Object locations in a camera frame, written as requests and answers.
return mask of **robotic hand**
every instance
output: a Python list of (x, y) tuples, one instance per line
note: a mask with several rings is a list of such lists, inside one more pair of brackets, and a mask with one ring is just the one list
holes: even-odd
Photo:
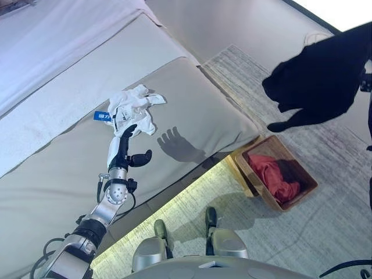
[[(68, 235), (49, 260), (43, 265), (35, 278), (88, 279), (93, 271), (90, 263), (96, 255), (99, 244), (109, 226), (114, 222), (117, 212), (124, 204), (128, 193), (133, 194), (137, 182), (127, 180), (128, 167), (141, 167), (150, 162), (152, 151), (128, 156), (129, 138), (136, 124), (126, 129), (121, 136), (119, 151), (111, 161), (108, 174), (99, 175), (97, 200), (93, 211), (86, 215), (72, 234)], [(104, 196), (99, 200), (103, 179)]]

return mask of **shoe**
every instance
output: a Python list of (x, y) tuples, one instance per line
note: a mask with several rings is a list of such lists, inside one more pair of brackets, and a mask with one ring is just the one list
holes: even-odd
[(267, 125), (267, 128), (273, 133), (280, 133), (287, 129), (287, 125), (285, 122), (276, 122)]
[(153, 224), (153, 229), (157, 237), (167, 240), (167, 229), (165, 227), (163, 220), (157, 219)]
[(206, 225), (206, 228), (207, 228), (206, 237), (208, 237), (209, 236), (209, 228), (211, 228), (211, 227), (216, 228), (217, 227), (217, 212), (216, 212), (215, 208), (208, 207), (205, 210), (205, 225)]

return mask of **red garment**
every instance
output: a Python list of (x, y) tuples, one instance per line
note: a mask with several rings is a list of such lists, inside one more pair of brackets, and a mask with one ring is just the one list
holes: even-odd
[(275, 158), (249, 155), (248, 163), (278, 203), (288, 202), (299, 193), (300, 183), (285, 182)]

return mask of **black garment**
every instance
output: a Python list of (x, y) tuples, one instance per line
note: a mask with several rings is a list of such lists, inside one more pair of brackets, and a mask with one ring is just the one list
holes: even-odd
[(279, 110), (302, 109), (272, 131), (319, 124), (348, 111), (361, 83), (364, 65), (372, 57), (372, 22), (304, 47), (280, 63), (262, 82)]

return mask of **gray rug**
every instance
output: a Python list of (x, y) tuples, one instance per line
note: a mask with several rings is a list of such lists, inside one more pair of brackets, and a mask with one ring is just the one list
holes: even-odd
[[(263, 134), (269, 134), (266, 124), (287, 119), (261, 87), (269, 73), (238, 48), (229, 47), (202, 70), (262, 125)], [(203, 255), (203, 218), (208, 205), (216, 207), (219, 227), (233, 229), (243, 239), (251, 259), (312, 277), (341, 262), (369, 259), (371, 157), (365, 144), (337, 119), (292, 128), (279, 138), (319, 183), (303, 202), (279, 213), (261, 198), (246, 198), (222, 161), (101, 254), (92, 265), (94, 278), (128, 275), (133, 253), (144, 238), (153, 236), (156, 219), (166, 223), (175, 257)], [(359, 270), (353, 267), (326, 278), (357, 278)]]

